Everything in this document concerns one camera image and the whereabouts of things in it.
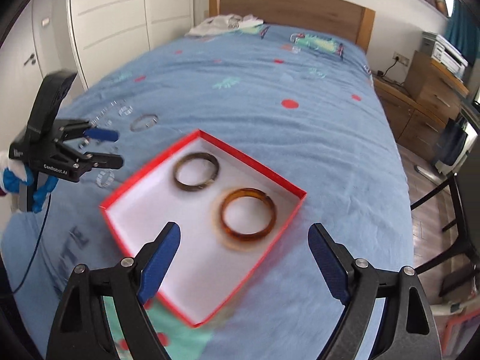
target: blue glove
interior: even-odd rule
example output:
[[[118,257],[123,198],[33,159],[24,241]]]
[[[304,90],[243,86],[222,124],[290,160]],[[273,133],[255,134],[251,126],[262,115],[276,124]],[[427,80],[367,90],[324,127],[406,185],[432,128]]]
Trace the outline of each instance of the blue glove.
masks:
[[[19,193],[20,183],[29,186],[32,185],[33,182],[34,177],[32,171],[26,167],[23,162],[11,160],[8,158],[7,151],[0,151],[0,189],[2,191],[6,193]],[[49,176],[45,184],[37,189],[33,195],[33,212],[42,211],[48,194],[55,189],[57,182],[58,179],[56,177]]]

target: red box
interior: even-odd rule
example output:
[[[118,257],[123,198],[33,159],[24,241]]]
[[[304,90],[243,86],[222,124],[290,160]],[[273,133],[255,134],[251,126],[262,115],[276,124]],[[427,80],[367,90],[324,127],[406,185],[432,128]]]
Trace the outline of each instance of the red box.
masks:
[[[198,151],[217,157],[218,177],[204,190],[180,190],[173,182],[173,166],[184,155]],[[200,169],[196,166],[191,174]],[[238,188],[258,188],[277,207],[274,229],[259,241],[237,241],[218,226],[223,198]],[[155,239],[167,221],[178,223],[180,246],[157,296],[186,324],[198,327],[208,322],[248,280],[281,237],[306,194],[258,161],[196,130],[132,175],[102,202],[100,209],[126,256],[135,256],[143,244]],[[255,204],[263,203],[244,199],[248,200],[238,199],[243,200],[242,205],[232,207],[231,220],[248,228],[260,226],[264,218]]]

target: blue gripper pad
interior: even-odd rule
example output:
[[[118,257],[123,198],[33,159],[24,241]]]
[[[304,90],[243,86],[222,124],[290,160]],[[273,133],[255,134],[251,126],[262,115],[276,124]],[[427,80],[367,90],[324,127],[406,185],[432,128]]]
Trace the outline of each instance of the blue gripper pad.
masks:
[[[315,225],[308,230],[308,246],[332,296],[343,305],[348,304],[350,293],[347,273]]]
[[[114,130],[105,130],[103,128],[89,128],[83,133],[85,137],[97,139],[97,140],[107,140],[109,142],[116,142],[119,140],[120,134],[118,131]]]
[[[179,245],[180,227],[174,223],[169,233],[142,271],[140,289],[137,294],[138,300],[141,304],[145,304],[148,299],[157,293],[173,257],[177,253]]]

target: bed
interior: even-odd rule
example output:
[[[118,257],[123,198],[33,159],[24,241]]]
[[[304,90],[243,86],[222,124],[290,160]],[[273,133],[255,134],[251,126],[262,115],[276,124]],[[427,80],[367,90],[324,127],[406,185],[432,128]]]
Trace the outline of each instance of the bed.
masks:
[[[122,258],[100,202],[197,128],[308,196],[253,277],[211,322],[190,329],[158,301],[145,306],[173,360],[316,359],[343,306],[330,295],[309,251],[312,223],[321,222],[354,257],[377,268],[412,264],[407,179],[365,57],[374,12],[342,0],[210,0],[211,16],[227,13],[254,14],[265,24],[258,31],[159,47],[61,110],[61,117],[98,118],[99,126],[118,130],[117,143],[92,142],[85,149],[119,153],[125,166],[92,171],[78,184],[60,181],[52,194],[39,255],[15,295],[43,355],[73,267],[112,266]],[[312,48],[302,42],[306,35],[331,38],[342,52]],[[147,128],[132,127],[140,117]],[[17,214],[5,231],[1,253],[12,287],[21,280],[42,221],[43,214]],[[375,304],[359,359],[368,358],[382,306],[382,300]],[[118,352],[128,359],[111,302],[106,308]]]

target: floor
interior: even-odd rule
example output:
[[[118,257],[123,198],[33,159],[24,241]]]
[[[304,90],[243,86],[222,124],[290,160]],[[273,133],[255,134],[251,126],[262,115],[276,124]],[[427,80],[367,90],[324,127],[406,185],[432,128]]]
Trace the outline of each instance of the floor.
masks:
[[[431,170],[432,167],[428,162],[402,146],[398,146],[398,151],[400,152],[403,168],[409,182],[410,202],[413,203],[436,187],[435,184],[418,173],[414,169],[414,166],[419,165],[428,170]],[[430,260],[452,244],[452,241],[455,240],[457,236],[456,227],[454,226],[445,233],[442,233],[441,229],[452,221],[454,217],[452,199],[448,190],[437,194],[412,211],[415,266],[419,266]],[[418,276],[430,304],[442,303],[442,299],[438,297],[438,293],[443,277],[450,272],[452,272],[452,262],[447,261]],[[447,321],[448,317],[435,318],[440,338],[445,330]]]

